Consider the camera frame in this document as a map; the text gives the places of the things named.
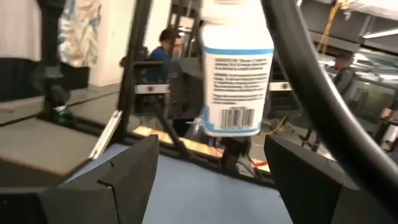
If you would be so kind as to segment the floral poster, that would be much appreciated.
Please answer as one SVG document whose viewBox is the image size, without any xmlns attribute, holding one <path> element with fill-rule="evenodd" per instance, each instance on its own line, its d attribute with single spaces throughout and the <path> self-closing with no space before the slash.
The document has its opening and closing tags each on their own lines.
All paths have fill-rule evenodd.
<svg viewBox="0 0 398 224">
<path fill-rule="evenodd" d="M 72 67 L 94 67 L 98 59 L 100 0 L 66 0 L 59 18 L 58 55 Z"/>
</svg>

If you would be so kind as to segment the black metal rig frame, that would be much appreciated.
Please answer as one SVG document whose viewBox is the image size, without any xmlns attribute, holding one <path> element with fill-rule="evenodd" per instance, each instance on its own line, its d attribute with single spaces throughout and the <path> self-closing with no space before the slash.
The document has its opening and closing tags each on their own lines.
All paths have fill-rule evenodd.
<svg viewBox="0 0 398 224">
<path fill-rule="evenodd" d="M 135 87 L 137 86 L 139 72 L 146 68 L 155 68 L 162 65 L 161 62 L 152 62 L 145 59 L 143 52 L 144 35 L 146 34 L 146 25 L 149 20 L 152 2 L 153 0 L 136 0 L 127 55 L 122 62 L 124 70 L 116 107 L 116 110 L 121 110 L 123 114 L 110 142 L 127 143 L 128 140 L 148 138 L 148 136 L 142 134 L 131 133 L 127 128 L 133 109 L 133 101 L 136 99 Z M 239 161 L 238 157 L 233 155 L 231 151 L 219 151 L 215 147 L 204 144 L 201 144 L 198 150 L 188 149 L 185 144 L 187 142 L 193 144 L 194 142 L 178 138 L 174 128 L 166 120 L 158 100 L 155 100 L 154 106 L 155 111 L 153 114 L 156 115 L 165 129 L 164 132 L 157 136 L 160 139 L 161 154 L 191 162 L 236 179 L 266 187 L 275 187 L 271 173 L 256 167 L 251 159 L 249 164 L 246 165 Z"/>
</svg>

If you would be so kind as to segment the silver aluminium extrusion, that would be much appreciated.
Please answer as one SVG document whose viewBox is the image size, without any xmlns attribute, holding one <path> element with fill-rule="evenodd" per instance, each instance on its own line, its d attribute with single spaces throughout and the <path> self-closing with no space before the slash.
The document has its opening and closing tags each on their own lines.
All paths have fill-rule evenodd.
<svg viewBox="0 0 398 224">
<path fill-rule="evenodd" d="M 110 120 L 108 121 L 100 137 L 98 138 L 93 150 L 91 151 L 91 154 L 89 156 L 90 159 L 95 160 L 99 158 L 102 155 L 102 153 L 104 153 L 104 150 L 106 149 L 116 128 L 118 127 L 122 114 L 123 112 L 121 110 L 116 110 L 112 114 Z"/>
</svg>

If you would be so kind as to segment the person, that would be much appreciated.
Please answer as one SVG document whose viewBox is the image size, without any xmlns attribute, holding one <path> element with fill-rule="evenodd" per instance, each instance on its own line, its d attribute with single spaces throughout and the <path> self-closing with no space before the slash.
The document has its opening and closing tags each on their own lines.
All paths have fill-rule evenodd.
<svg viewBox="0 0 398 224">
<path fill-rule="evenodd" d="M 169 48 L 172 40 L 175 43 L 172 57 L 169 58 Z M 180 31 L 175 30 L 173 27 L 164 29 L 159 35 L 159 43 L 160 45 L 151 52 L 149 58 L 163 62 L 164 65 L 159 68 L 149 68 L 146 70 L 145 78 L 147 83 L 163 83 L 167 81 L 170 61 L 179 58 L 182 49 Z"/>
<path fill-rule="evenodd" d="M 356 72 L 351 68 L 351 59 L 345 55 L 337 55 L 335 57 L 336 77 L 333 80 L 336 89 L 343 98 L 349 90 L 353 80 L 356 78 Z"/>
</svg>

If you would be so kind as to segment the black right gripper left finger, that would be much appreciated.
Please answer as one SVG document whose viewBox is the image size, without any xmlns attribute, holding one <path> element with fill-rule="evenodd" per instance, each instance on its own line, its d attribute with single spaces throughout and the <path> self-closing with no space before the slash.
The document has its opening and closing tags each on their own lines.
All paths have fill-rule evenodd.
<svg viewBox="0 0 398 224">
<path fill-rule="evenodd" d="M 47 224 L 142 224 L 158 158 L 156 135 L 109 150 L 39 195 Z"/>
</svg>

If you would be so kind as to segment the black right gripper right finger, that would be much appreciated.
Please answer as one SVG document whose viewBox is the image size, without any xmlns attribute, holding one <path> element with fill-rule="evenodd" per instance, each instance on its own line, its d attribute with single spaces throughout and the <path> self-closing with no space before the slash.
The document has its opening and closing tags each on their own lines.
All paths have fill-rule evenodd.
<svg viewBox="0 0 398 224">
<path fill-rule="evenodd" d="M 340 165 L 276 135 L 265 138 L 272 178 L 294 224 L 389 224 L 389 214 Z"/>
</svg>

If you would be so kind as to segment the blue-grey table mat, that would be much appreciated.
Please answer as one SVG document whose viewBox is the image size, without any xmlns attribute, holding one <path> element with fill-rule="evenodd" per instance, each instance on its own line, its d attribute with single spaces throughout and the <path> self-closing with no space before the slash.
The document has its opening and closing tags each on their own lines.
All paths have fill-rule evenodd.
<svg viewBox="0 0 398 224">
<path fill-rule="evenodd" d="M 277 190 L 159 156 L 142 224 L 293 224 Z"/>
</svg>

